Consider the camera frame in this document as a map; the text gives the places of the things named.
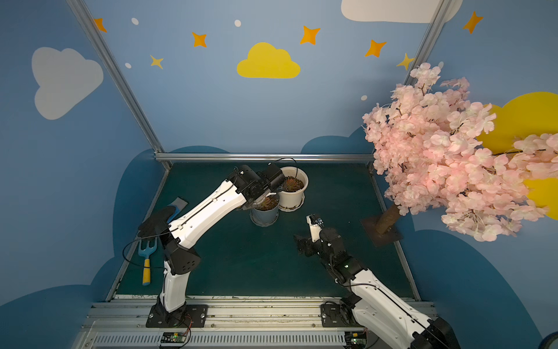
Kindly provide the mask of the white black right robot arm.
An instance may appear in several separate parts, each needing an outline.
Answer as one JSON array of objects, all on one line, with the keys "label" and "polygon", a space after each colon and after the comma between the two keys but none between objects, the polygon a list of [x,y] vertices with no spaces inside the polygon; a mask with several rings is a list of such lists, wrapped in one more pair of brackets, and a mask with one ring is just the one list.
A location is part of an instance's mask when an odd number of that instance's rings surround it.
[{"label": "white black right robot arm", "polygon": [[294,236],[299,253],[318,256],[335,283],[351,292],[344,304],[358,324],[391,348],[460,348],[451,325],[432,319],[399,298],[344,248],[333,228]]}]

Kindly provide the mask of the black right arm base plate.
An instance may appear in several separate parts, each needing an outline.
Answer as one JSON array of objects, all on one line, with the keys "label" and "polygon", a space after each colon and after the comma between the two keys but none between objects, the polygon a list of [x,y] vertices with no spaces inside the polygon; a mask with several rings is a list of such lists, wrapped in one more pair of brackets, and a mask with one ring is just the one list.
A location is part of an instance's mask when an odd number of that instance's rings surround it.
[{"label": "black right arm base plate", "polygon": [[322,327],[359,327],[352,310],[346,305],[326,301],[320,306]]}]

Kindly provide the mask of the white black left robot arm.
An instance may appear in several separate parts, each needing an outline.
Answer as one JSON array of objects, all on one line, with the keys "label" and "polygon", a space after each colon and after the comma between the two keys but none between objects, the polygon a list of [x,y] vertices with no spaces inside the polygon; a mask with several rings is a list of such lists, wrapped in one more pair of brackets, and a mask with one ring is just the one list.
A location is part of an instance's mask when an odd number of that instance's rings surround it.
[{"label": "white black left robot arm", "polygon": [[161,236],[164,246],[164,284],[156,305],[173,314],[186,303],[190,272],[199,265],[194,249],[198,240],[234,210],[250,210],[277,193],[285,181],[281,169],[268,164],[260,172],[243,165],[233,170],[217,189],[185,215],[170,222]]}]

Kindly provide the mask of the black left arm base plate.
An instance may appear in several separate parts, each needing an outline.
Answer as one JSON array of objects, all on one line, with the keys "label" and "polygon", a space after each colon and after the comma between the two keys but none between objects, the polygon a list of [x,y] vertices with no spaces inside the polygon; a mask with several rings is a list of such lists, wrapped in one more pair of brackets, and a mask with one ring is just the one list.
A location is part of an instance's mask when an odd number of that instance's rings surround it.
[{"label": "black left arm base plate", "polygon": [[204,328],[208,305],[184,304],[176,311],[168,312],[157,302],[148,315],[147,328]]}]

